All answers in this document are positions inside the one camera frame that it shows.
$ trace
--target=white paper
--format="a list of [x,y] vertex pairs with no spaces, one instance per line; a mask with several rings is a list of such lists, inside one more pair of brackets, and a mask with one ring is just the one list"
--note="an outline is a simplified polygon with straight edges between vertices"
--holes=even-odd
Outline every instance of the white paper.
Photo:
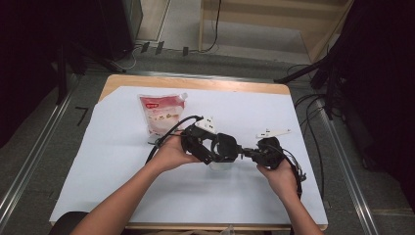
[[[266,128],[291,129],[278,139],[306,172],[301,200],[317,224],[328,223],[290,95],[149,87],[119,87],[96,105],[50,220],[66,212],[90,212],[144,165],[153,146],[146,142],[147,123],[137,94],[183,92],[189,97],[182,118],[213,117],[217,131],[234,136],[244,148],[255,148],[255,135]],[[290,224],[255,166],[243,158],[224,171],[185,164],[165,172],[130,222]]]

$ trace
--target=red label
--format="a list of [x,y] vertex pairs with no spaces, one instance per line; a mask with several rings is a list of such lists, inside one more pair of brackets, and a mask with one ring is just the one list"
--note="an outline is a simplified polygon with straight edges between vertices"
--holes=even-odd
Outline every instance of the red label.
[[147,109],[157,108],[159,104],[146,104]]

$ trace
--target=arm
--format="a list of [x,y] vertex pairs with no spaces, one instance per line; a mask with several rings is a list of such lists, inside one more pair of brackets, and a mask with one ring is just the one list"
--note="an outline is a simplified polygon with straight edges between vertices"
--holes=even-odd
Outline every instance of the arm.
[[167,170],[198,163],[183,153],[180,137],[169,138],[155,156],[75,227],[71,234],[120,234],[150,185]]
[[283,160],[275,170],[261,165],[256,167],[283,203],[296,234],[323,234],[297,195],[296,179],[287,160]]

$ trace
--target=forearm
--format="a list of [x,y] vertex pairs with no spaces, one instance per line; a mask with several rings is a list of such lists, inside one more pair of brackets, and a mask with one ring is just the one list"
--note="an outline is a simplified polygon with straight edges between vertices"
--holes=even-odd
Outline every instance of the forearm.
[[296,235],[302,234],[323,234],[314,222],[297,194],[280,197],[286,208],[290,221]]
[[141,168],[89,213],[71,234],[120,234],[147,189],[159,175],[160,172],[151,164]]

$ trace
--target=snack bag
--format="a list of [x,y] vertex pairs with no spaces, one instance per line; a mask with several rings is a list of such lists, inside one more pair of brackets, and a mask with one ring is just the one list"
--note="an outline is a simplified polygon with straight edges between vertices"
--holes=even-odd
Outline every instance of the snack bag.
[[179,121],[186,98],[186,93],[166,96],[138,95],[151,138],[164,136]]

